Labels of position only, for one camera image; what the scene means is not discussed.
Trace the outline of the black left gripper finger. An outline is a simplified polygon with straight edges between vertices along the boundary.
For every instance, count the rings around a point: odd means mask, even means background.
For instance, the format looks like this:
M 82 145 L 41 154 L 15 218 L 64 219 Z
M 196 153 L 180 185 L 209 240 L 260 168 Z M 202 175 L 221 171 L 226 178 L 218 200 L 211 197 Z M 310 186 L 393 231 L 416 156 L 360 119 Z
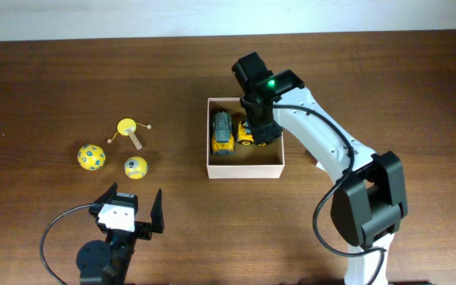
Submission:
M 116 182 L 114 182 L 104 194 L 102 194 L 100 197 L 98 197 L 94 201 L 94 203 L 95 204 L 110 203 L 113 200 L 113 197 L 117 193 L 117 188 L 118 188 L 118 184 Z
M 151 212 L 152 231 L 162 233 L 164 231 L 164 216 L 162 210 L 162 190 L 159 188 L 156 194 Z

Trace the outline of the yellow toy dump truck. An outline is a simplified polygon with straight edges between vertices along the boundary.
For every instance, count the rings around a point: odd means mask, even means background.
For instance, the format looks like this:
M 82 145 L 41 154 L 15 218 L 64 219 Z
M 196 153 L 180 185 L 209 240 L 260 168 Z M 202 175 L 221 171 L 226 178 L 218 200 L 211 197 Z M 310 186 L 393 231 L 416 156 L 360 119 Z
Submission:
M 255 144 L 254 137 L 249 130 L 249 125 L 246 121 L 240 121 L 235 131 L 235 139 L 238 143 L 244 146 Z

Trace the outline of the yellow toy truck grey cab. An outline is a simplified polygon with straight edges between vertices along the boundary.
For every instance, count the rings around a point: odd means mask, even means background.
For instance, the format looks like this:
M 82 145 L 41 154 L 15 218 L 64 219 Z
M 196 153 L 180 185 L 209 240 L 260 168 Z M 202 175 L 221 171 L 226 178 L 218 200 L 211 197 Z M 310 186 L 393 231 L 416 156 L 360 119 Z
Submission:
M 234 152 L 232 119 L 227 112 L 217 112 L 212 117 L 211 149 L 213 154 L 227 155 Z

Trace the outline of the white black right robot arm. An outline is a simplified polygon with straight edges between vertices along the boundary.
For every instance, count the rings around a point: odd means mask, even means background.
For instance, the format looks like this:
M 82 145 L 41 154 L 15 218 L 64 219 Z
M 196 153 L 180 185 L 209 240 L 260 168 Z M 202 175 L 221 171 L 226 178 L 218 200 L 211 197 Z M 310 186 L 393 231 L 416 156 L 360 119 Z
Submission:
M 253 52 L 232 71 L 255 143 L 269 144 L 289 131 L 332 180 L 312 226 L 328 251 L 348 259 L 344 282 L 386 284 L 388 250 L 409 212 L 399 157 L 378 154 L 345 131 L 291 70 L 275 74 Z

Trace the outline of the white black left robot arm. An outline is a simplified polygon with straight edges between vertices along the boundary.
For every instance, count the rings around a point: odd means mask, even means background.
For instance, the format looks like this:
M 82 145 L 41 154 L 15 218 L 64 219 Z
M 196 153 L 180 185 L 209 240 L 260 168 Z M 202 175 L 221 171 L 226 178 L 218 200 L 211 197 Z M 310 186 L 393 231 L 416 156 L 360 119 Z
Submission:
M 138 240 L 149 241 L 165 229 L 162 211 L 162 190 L 158 190 L 150 211 L 150 222 L 139 222 L 138 196 L 117 191 L 113 184 L 107 192 L 89 206 L 102 240 L 85 243 L 76 257 L 81 284 L 120 285 L 125 283 L 131 258 Z

